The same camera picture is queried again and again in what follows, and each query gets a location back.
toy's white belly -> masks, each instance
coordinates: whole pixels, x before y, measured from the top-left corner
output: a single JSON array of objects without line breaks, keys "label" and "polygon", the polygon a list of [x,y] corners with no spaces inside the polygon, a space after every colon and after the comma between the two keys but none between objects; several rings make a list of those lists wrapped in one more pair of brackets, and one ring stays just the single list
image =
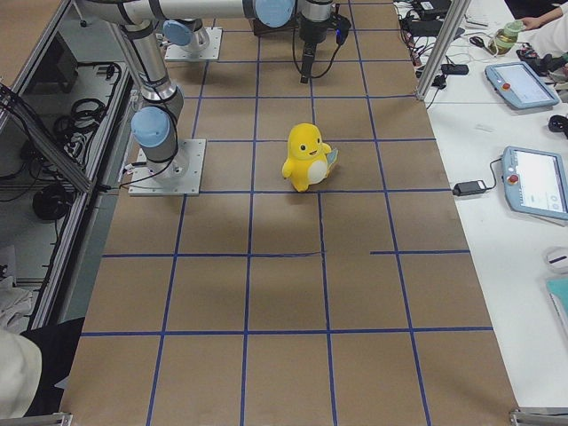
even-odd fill
[{"label": "toy's white belly", "polygon": [[318,184],[321,182],[327,174],[327,162],[322,160],[317,160],[308,169],[308,180],[311,184]]}]

yellow chick toy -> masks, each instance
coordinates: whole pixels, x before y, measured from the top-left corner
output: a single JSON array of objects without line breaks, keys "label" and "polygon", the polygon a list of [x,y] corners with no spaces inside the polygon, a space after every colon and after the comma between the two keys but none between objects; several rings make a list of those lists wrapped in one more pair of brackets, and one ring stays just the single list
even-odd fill
[{"label": "yellow chick toy", "polygon": [[337,150],[321,140],[320,130],[303,122],[294,126],[288,136],[288,158],[282,176],[302,193],[309,185],[325,179],[336,160]]}]

green bottle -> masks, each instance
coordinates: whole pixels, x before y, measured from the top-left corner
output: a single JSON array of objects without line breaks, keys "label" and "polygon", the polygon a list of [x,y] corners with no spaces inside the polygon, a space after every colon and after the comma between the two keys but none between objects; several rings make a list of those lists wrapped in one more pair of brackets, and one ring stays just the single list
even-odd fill
[{"label": "green bottle", "polygon": [[524,27],[523,21],[521,20],[514,20],[513,22],[505,25],[505,27],[497,31],[497,34],[489,43],[489,51],[493,55],[504,55],[510,51],[511,47],[513,47],[517,42],[518,33],[523,31]]}]

blue circular cover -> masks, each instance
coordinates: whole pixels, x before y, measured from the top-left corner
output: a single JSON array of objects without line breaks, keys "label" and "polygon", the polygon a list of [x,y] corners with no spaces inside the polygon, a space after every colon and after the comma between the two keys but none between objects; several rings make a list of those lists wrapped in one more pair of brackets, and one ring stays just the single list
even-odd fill
[{"label": "blue circular cover", "polygon": [[192,30],[176,20],[166,20],[163,23],[163,34],[178,46],[188,45],[193,37]]},{"label": "blue circular cover", "polygon": [[289,21],[294,0],[256,0],[256,15],[268,27],[281,27]]},{"label": "blue circular cover", "polygon": [[140,145],[154,148],[170,134],[170,118],[160,108],[147,106],[134,114],[130,128]]}]

person's hand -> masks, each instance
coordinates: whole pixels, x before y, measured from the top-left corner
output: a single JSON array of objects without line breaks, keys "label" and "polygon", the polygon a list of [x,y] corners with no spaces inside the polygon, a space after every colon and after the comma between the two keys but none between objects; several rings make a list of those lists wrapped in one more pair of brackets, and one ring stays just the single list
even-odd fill
[{"label": "person's hand", "polygon": [[525,31],[528,31],[530,29],[540,28],[540,26],[542,25],[542,22],[540,22],[540,18],[533,18],[531,16],[522,18],[521,21],[523,21],[523,24],[525,24]]}]

